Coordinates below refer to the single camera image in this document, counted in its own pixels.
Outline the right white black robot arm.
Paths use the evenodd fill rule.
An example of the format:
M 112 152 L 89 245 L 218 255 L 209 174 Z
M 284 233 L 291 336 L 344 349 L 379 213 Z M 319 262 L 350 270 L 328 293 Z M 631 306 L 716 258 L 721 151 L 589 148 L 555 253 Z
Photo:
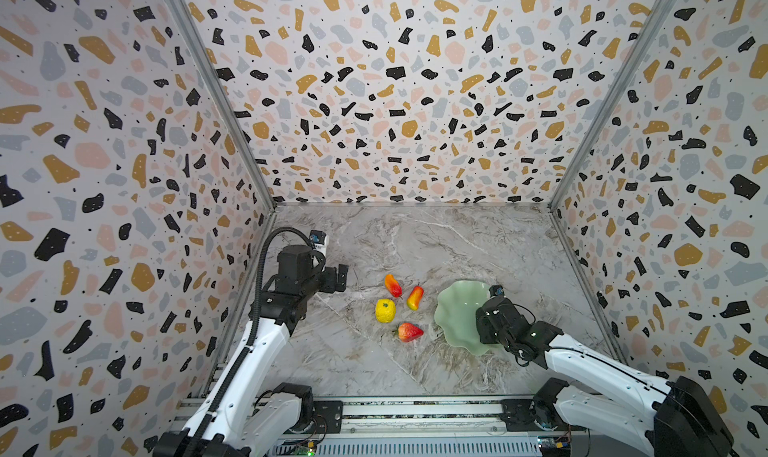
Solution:
M 730 454 L 733 436 L 697 382 L 633 369 L 552 324 L 528 321 L 502 287 L 489 294 L 475 313 L 481 342 L 502 346 L 521 366 L 556 374 L 531 402 L 539 427 L 595 430 L 648 456 Z

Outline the yellow fake lemon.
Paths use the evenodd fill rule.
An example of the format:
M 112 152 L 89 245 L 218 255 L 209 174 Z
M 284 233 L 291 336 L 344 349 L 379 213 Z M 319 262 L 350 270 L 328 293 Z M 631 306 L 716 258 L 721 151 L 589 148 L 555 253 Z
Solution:
M 379 299 L 375 306 L 375 319 L 379 323 L 390 323 L 396 316 L 396 304 L 390 299 Z

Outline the red fake strawberry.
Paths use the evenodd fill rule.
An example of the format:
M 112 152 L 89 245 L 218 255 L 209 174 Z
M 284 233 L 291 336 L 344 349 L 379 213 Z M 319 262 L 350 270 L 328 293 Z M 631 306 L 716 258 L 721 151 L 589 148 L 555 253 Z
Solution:
M 422 337 L 424 331 L 412 323 L 402 323 L 397 328 L 397 336 L 401 342 L 408 343 Z

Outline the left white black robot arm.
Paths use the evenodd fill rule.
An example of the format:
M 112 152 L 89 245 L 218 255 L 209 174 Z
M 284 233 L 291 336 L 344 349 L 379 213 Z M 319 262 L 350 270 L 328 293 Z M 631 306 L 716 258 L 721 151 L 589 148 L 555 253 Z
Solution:
M 258 288 L 257 308 L 236 353 L 209 396 L 178 432 L 164 433 L 156 456 L 263 456 L 287 433 L 318 428 L 310 387 L 263 383 L 317 293 L 342 292 L 348 268 L 329 267 L 323 243 L 289 245 L 278 271 Z

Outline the red yellow fake mango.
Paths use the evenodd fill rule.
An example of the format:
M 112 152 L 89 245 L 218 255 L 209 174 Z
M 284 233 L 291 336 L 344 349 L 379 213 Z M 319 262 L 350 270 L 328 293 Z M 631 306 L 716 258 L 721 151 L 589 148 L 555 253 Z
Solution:
M 402 287 L 393 275 L 387 274 L 385 276 L 384 285 L 392 297 L 400 298 L 402 296 Z
M 406 301 L 408 308 L 412 311 L 418 311 L 423 296 L 424 289 L 420 286 L 415 286 Z

